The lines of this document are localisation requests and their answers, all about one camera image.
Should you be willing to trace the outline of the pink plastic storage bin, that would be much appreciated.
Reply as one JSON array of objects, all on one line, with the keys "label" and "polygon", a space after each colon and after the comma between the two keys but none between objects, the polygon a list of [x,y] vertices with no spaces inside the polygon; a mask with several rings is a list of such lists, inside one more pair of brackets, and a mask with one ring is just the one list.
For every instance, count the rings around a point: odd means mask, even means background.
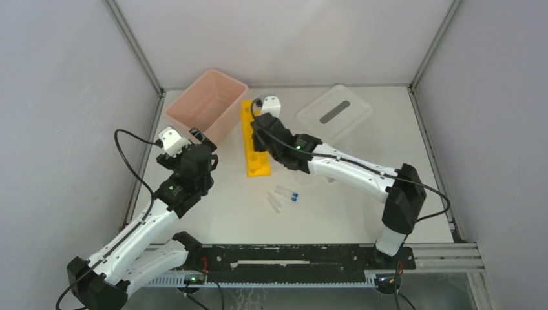
[{"label": "pink plastic storage bin", "polygon": [[187,87],[165,110],[179,130],[199,129],[220,145],[240,119],[242,100],[249,87],[218,70],[208,70]]}]

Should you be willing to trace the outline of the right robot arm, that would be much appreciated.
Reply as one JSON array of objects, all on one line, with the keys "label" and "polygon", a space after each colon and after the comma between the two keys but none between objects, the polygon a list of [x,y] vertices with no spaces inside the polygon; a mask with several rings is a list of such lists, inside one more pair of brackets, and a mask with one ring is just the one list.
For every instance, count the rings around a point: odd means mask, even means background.
[{"label": "right robot arm", "polygon": [[341,181],[382,203],[374,262],[383,269],[398,262],[399,250],[414,230],[427,197],[415,167],[404,163],[395,169],[349,156],[319,138],[292,134],[270,113],[253,117],[251,128],[255,150],[269,152],[285,168]]}]

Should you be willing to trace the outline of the translucent white bin lid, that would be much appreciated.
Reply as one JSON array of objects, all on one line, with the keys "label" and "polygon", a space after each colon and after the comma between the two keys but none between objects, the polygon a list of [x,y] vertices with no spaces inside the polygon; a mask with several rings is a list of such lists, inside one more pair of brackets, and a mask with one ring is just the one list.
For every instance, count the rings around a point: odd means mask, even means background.
[{"label": "translucent white bin lid", "polygon": [[297,123],[328,144],[343,140],[374,114],[374,107],[344,85],[336,85],[302,108]]}]

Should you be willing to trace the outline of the yellow test tube rack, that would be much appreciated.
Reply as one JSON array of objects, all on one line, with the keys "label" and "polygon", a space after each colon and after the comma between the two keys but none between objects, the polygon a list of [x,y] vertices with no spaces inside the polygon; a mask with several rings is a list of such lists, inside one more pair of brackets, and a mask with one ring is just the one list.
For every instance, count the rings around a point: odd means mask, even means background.
[{"label": "yellow test tube rack", "polygon": [[251,127],[251,122],[253,120],[250,111],[251,103],[251,100],[244,100],[240,113],[247,177],[270,176],[271,168],[269,165],[268,153],[254,150],[252,138],[253,129]]}]

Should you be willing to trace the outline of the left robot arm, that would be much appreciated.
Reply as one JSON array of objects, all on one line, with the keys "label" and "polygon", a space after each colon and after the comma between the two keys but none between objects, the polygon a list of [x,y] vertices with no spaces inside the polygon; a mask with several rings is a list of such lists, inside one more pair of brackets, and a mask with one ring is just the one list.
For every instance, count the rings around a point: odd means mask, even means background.
[{"label": "left robot arm", "polygon": [[159,165],[171,175],[151,191],[148,207],[111,242],[89,258],[75,257],[67,265],[70,291],[84,309],[121,309],[139,288],[162,273],[180,266],[198,267],[202,252],[199,242],[186,232],[172,237],[154,251],[147,247],[177,222],[213,186],[216,145],[196,127],[189,133],[193,143],[172,127],[166,127],[154,144],[163,152]]}]

